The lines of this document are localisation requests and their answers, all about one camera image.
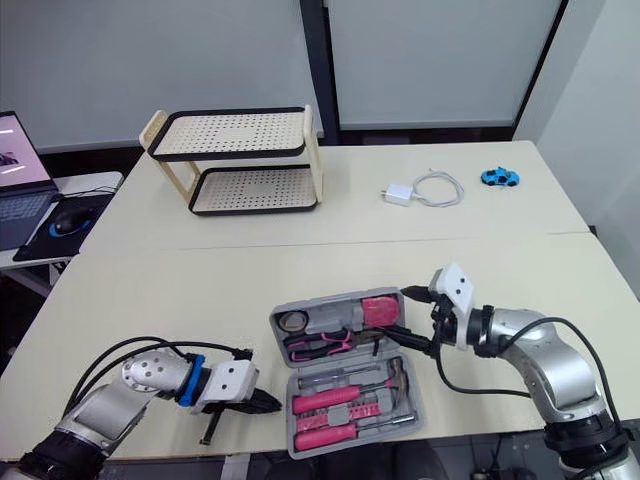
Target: white table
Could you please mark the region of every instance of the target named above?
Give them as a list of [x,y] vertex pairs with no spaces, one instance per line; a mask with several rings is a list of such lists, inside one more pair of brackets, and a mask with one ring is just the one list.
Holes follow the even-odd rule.
[[[377,286],[424,284],[457,261],[477,287],[476,306],[531,308],[570,319],[593,342],[624,419],[640,417],[628,358],[640,338],[637,299],[590,234],[482,237],[295,247],[81,254],[73,259],[0,378],[0,457],[17,458],[60,418],[85,367],[135,335],[208,340],[255,349],[258,386],[283,399],[292,373],[268,324],[280,303]],[[424,305],[407,301],[407,323],[430,335]],[[562,338],[586,354],[567,330]],[[405,439],[535,429],[532,403],[447,390],[432,360],[408,352],[426,426]],[[227,358],[206,352],[207,361]],[[522,388],[506,362],[444,352],[451,380],[470,387]],[[225,412],[210,447],[198,440],[206,416],[155,400],[116,457],[159,457],[285,447],[284,415]]]
[[[198,217],[189,212],[145,154],[81,251],[104,254],[588,231],[530,142],[323,147],[320,154],[325,201],[314,211],[233,217]],[[516,170],[522,183],[514,188],[483,185],[481,172],[498,165]],[[414,201],[405,208],[382,201],[380,191],[387,184],[411,184],[429,168],[445,170],[462,183],[466,190],[462,204],[441,209]],[[427,180],[421,188],[435,199],[453,195],[452,187],[441,180]]]
[[[69,195],[78,192],[86,192],[99,187],[117,188],[120,185],[120,182],[122,182],[122,174],[120,172],[88,173],[84,175],[73,175],[71,177],[54,178],[53,181],[58,187],[60,193]],[[32,236],[38,230],[42,222],[49,217],[57,204],[57,202],[54,202],[49,206],[38,223],[38,226],[33,230]],[[66,262],[70,257],[38,258],[35,260],[15,262],[13,257],[17,251],[17,248],[0,251],[0,271],[27,288],[30,288],[36,293],[46,297],[51,291],[51,285],[44,282],[36,275],[33,275],[28,270],[25,270],[25,268],[36,265],[52,265],[59,262]]]

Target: white power adapter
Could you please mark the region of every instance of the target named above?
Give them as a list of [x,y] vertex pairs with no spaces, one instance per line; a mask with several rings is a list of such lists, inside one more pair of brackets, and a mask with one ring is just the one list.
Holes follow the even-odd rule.
[[[422,195],[418,191],[418,185],[420,185],[423,180],[427,180],[428,178],[440,178],[449,182],[456,190],[456,198],[445,200],[443,202],[436,202]],[[422,175],[416,178],[413,181],[412,186],[390,183],[387,189],[382,190],[382,192],[380,193],[385,202],[395,203],[396,205],[402,205],[403,207],[409,206],[409,203],[411,203],[411,199],[413,198],[418,200],[423,205],[426,205],[427,207],[441,208],[457,205],[464,199],[464,188],[462,188],[462,185],[460,185],[460,183],[458,183],[455,178],[453,178],[447,172],[431,169],[429,169],[429,173],[427,173],[426,175]]]
[[406,207],[411,201],[411,195],[413,194],[413,187],[409,185],[399,185],[397,183],[390,183],[386,190],[380,192],[385,202],[395,203],[396,205],[402,205]]

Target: blue ring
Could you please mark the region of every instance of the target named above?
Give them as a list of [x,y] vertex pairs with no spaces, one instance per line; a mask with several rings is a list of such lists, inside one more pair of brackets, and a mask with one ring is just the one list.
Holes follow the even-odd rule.
[[202,371],[202,364],[204,363],[204,355],[196,355],[193,361],[193,370],[191,370],[191,377],[189,377],[189,383],[187,389],[178,400],[178,405],[181,407],[190,407],[192,403],[193,391],[196,389],[198,379],[200,378],[200,372]]
[[91,224],[91,220],[85,220],[84,223],[82,225],[80,225],[78,228],[76,228],[74,231],[69,232],[69,233],[59,234],[58,232],[56,232],[55,224],[52,223],[51,225],[49,225],[49,235],[51,235],[52,237],[56,237],[56,238],[66,237],[67,235],[72,235],[74,233],[79,232],[80,230],[84,230],[90,224]]

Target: robotic arm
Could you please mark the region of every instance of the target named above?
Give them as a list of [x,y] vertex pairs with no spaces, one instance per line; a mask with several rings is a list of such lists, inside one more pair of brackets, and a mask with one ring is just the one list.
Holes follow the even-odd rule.
[[280,402],[255,388],[258,370],[250,360],[206,368],[202,355],[186,357],[159,349],[129,358],[116,380],[82,399],[1,480],[97,478],[104,461],[142,419],[154,397],[174,399],[192,414],[213,413],[201,440],[207,445],[224,408],[245,413],[280,410]]
[[455,264],[437,271],[429,287],[408,287],[403,293],[434,304],[436,334],[429,340],[390,327],[387,335],[438,362],[441,344],[461,350],[472,346],[478,356],[508,361],[522,375],[546,422],[545,444],[560,455],[567,478],[640,479],[627,434],[617,414],[612,420],[607,412],[589,364],[558,337],[551,323],[568,324],[566,320],[545,319],[531,310],[472,308],[473,284]]

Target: laptop screen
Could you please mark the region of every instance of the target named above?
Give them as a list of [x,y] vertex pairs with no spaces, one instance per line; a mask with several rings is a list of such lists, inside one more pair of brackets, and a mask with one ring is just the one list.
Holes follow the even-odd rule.
[[0,189],[50,180],[15,114],[0,115]]

